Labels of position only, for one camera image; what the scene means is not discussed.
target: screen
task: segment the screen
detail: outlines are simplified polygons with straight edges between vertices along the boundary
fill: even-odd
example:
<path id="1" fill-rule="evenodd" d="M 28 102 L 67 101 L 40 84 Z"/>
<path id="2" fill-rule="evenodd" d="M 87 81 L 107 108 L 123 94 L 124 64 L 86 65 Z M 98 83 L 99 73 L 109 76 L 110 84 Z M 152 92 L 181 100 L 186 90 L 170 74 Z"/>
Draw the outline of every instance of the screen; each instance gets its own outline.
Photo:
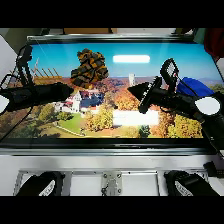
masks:
<path id="1" fill-rule="evenodd" d="M 146 114 L 139 113 L 139 101 L 127 90 L 161 76 L 160 69 L 169 58 L 174 59 L 180 78 L 194 78 L 214 91 L 224 90 L 213 59 L 200 44 L 49 43 L 32 47 L 29 67 L 35 84 L 62 82 L 74 92 L 63 102 L 35 106 L 9 138 L 202 138 L 201 125 L 195 120 L 164 113 L 156 105 Z M 109 72 L 91 90 L 70 81 L 71 71 L 80 66 L 77 52 L 85 48 L 102 53 Z M 28 110 L 3 114 L 1 135 Z"/>

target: red object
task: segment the red object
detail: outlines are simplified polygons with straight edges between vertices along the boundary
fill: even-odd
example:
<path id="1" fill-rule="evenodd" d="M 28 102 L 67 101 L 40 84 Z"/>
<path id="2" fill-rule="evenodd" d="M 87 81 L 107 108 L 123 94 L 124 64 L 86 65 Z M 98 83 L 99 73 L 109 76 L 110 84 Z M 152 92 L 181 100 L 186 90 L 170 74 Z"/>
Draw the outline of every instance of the red object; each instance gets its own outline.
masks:
<path id="1" fill-rule="evenodd" d="M 207 28 L 204 38 L 206 52 L 216 61 L 224 57 L 224 28 Z"/>

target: blue object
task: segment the blue object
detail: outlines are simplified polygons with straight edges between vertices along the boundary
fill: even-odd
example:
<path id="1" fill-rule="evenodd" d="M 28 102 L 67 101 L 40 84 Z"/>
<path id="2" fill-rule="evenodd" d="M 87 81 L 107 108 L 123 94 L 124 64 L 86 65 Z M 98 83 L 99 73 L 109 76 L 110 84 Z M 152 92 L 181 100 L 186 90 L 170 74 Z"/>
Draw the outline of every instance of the blue object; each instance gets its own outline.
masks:
<path id="1" fill-rule="evenodd" d="M 208 88 L 206 85 L 204 85 L 202 82 L 184 77 L 182 79 L 183 82 L 185 82 L 188 86 L 190 86 L 197 94 L 198 96 L 210 96 L 214 94 L 214 91 Z M 181 82 L 177 85 L 177 93 L 184 93 L 190 96 L 195 96 L 195 94 L 184 84 Z"/>

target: metal bracket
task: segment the metal bracket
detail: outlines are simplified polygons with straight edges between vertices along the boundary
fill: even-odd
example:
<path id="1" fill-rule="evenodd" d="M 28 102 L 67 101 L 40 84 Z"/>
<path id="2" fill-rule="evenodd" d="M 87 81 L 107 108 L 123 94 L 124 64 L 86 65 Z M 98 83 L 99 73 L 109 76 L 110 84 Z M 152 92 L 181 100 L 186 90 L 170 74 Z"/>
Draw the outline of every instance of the metal bracket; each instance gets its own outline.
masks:
<path id="1" fill-rule="evenodd" d="M 103 172 L 101 192 L 102 196 L 119 196 L 122 193 L 121 172 Z"/>

